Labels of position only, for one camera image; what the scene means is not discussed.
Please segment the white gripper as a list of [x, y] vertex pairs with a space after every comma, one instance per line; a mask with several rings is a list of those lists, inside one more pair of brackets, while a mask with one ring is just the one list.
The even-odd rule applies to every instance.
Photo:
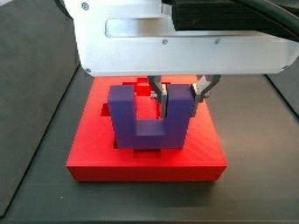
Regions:
[[149, 76], [167, 113], [161, 75], [198, 75], [191, 116], [221, 74], [278, 74], [299, 58], [299, 43], [258, 31], [177, 31], [162, 0], [64, 0], [74, 18], [79, 60], [96, 76]]

